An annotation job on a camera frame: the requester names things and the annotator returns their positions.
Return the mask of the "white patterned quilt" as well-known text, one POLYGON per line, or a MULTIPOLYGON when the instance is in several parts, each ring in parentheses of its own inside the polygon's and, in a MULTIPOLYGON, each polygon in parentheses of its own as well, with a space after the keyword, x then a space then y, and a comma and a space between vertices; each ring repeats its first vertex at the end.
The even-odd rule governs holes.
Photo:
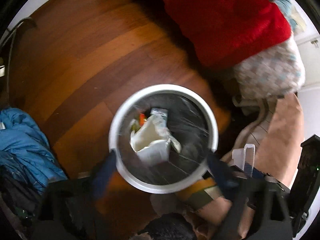
POLYGON ((240 62, 234 75, 245 99, 297 92, 305 82, 305 67, 294 36, 240 62))

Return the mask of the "pink table cloth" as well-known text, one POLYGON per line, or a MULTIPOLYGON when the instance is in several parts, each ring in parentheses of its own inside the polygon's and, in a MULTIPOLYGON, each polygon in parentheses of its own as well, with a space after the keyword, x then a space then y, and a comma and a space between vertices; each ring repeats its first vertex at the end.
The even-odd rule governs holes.
MULTIPOLYGON (((295 93, 278 99, 276 110, 268 127, 267 135, 255 154, 255 167, 269 173, 289 189, 294 181, 304 140, 303 110, 295 93)), ((231 208, 231 201, 224 197, 212 200, 196 211, 204 220, 214 226, 221 224, 231 208)), ((254 210, 245 207, 238 233, 243 239, 252 224, 254 210)))

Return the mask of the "red fleece blanket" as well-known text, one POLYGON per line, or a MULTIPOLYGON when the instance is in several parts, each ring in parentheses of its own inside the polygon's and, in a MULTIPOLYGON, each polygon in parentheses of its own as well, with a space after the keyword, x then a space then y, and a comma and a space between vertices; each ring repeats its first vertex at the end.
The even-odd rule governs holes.
POLYGON ((163 2, 206 68, 230 68, 291 36, 287 19, 269 0, 163 2))

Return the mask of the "white round trash bin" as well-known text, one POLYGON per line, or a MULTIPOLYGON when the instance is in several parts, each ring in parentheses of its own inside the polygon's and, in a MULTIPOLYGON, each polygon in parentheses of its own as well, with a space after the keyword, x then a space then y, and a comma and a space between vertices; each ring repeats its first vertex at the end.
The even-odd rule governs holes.
POLYGON ((133 187, 173 193, 208 169, 207 151, 218 145, 213 111, 198 94, 178 85, 141 89, 117 110, 108 145, 120 175, 133 187))

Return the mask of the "blue jacket on floor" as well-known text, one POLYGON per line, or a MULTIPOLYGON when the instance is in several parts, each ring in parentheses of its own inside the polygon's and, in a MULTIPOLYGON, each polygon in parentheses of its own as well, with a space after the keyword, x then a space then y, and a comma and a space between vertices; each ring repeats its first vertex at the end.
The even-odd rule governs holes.
POLYGON ((67 179, 37 123, 17 108, 1 110, 1 166, 39 194, 50 181, 67 179))

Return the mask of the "grey fuzzy slipper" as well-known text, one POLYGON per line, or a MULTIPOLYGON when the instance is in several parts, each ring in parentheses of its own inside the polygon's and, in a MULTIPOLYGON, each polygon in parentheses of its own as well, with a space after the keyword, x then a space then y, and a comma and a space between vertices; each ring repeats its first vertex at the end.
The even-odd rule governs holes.
POLYGON ((137 235, 148 235, 151 239, 197 239, 192 225, 179 213, 164 214, 150 221, 137 235))

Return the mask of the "white crumpled bag in bin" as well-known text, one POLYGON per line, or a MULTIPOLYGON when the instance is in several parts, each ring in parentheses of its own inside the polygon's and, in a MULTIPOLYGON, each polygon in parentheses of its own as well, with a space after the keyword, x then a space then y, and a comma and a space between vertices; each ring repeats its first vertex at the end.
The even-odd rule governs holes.
POLYGON ((167 127, 168 110, 152 108, 138 131, 132 131, 130 145, 143 165, 152 167, 169 160, 170 149, 180 153, 182 146, 167 127))

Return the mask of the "teal blue blanket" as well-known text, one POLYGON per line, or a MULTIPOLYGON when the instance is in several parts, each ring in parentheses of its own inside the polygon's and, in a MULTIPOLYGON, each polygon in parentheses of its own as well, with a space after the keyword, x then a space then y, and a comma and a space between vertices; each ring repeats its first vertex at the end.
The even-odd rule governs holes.
POLYGON ((306 23, 291 0, 270 0, 270 2, 273 2, 278 6, 281 13, 291 25, 294 35, 301 34, 305 30, 306 23))

